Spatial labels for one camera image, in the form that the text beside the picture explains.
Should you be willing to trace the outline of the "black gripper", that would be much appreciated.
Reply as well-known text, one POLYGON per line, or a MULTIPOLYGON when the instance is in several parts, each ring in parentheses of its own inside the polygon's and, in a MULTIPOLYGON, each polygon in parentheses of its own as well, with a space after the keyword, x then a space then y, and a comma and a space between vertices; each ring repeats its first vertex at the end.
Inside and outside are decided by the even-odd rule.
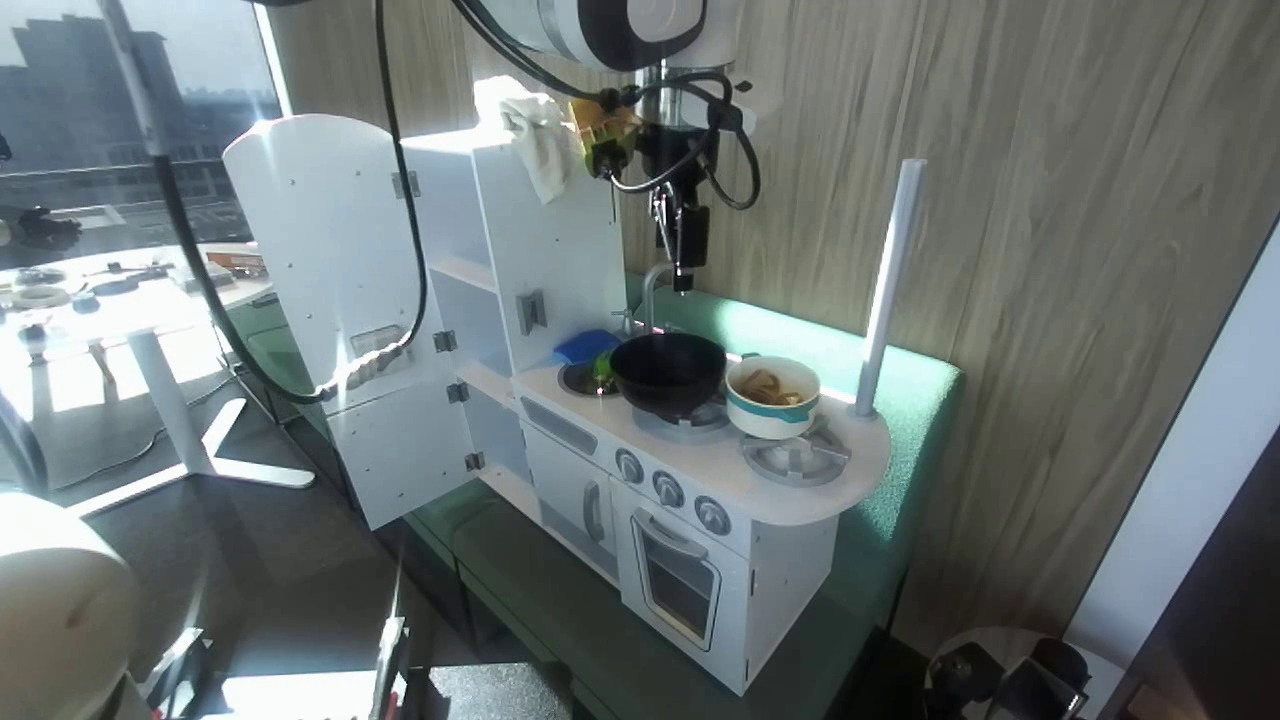
POLYGON ((654 245, 671 265, 676 295, 687 295, 696 284, 696 268, 709 265, 709 208, 700 206, 692 183, 664 182, 649 194, 649 208, 654 219, 654 245))

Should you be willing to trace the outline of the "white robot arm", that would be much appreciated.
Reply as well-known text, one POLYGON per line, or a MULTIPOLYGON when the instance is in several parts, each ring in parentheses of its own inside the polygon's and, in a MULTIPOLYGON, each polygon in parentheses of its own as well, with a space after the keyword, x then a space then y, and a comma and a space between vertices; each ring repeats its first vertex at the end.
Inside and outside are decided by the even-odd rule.
POLYGON ((726 208, 761 200, 747 82, 726 63, 742 0, 453 0, 506 63, 568 100, 578 160, 644 195, 664 273, 687 294, 709 265, 711 189, 726 208))

